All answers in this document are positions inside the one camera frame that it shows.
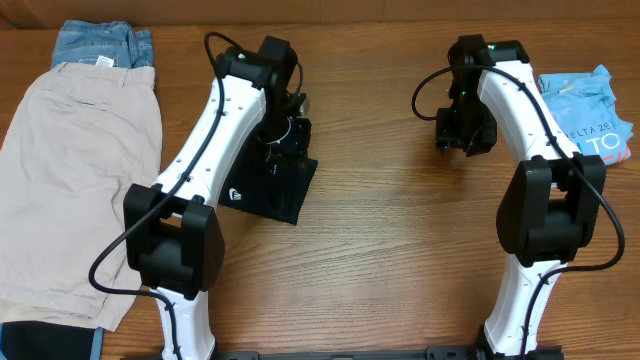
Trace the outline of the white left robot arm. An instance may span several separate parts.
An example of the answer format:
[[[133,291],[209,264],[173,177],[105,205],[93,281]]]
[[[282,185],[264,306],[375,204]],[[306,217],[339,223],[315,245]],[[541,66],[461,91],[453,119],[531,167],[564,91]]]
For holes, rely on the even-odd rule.
[[[155,295],[163,359],[211,359],[208,290],[224,259],[218,205],[295,224],[317,169],[309,158],[306,95],[289,92],[302,67],[287,44],[229,48],[216,60],[192,133],[150,185],[131,186],[127,260]]]

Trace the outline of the black t-shirt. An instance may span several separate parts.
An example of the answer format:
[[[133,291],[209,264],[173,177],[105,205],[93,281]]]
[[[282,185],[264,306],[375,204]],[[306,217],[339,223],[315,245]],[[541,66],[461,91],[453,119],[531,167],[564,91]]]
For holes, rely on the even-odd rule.
[[[225,180],[218,204],[296,225],[317,166],[314,159],[244,149]]]

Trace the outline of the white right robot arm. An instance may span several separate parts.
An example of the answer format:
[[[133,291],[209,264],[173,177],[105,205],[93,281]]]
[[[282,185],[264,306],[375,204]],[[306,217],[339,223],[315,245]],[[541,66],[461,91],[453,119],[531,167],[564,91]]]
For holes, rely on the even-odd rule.
[[[556,124],[520,42],[461,36],[447,58],[452,103],[437,112],[437,147],[475,156],[502,135],[516,166],[496,216],[507,254],[496,304],[477,345],[448,351],[458,359],[560,359],[560,348],[538,347],[537,330],[561,272],[591,241],[605,165]]]

